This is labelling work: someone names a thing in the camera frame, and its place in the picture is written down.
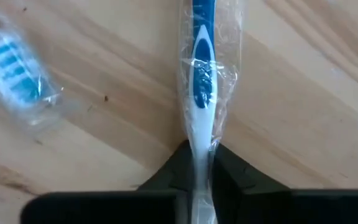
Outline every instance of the blue rubber grip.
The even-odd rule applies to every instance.
[[[214,52],[214,19],[215,19],[215,0],[193,0],[193,25],[194,40],[196,41],[200,29],[205,26],[209,39],[212,43]],[[193,91],[197,107],[206,108],[212,97],[212,58],[210,46],[205,39],[201,39],[193,49],[195,51]]]

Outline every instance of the wood grain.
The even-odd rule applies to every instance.
[[[78,101],[37,139],[0,110],[0,223],[17,222],[34,194],[133,189],[184,139],[179,3],[0,0]],[[358,188],[358,1],[248,0],[247,8],[223,143],[290,187]]]

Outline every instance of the wooden table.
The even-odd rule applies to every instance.
[[[80,101],[37,140],[0,118],[0,223],[45,192],[134,189],[175,150],[178,6],[0,0]],[[358,1],[247,6],[223,143],[290,187],[358,187]]]

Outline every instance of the plastic wrapper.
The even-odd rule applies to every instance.
[[[62,90],[19,29],[0,14],[2,106],[24,129],[38,131],[60,117]]]
[[[215,223],[214,152],[241,73],[243,0],[182,0],[178,90],[194,158],[192,223]]]

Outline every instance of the toothbrush handle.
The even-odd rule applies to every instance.
[[[205,25],[209,39],[214,43],[214,21],[216,0],[193,0],[194,38],[197,38],[202,25]]]

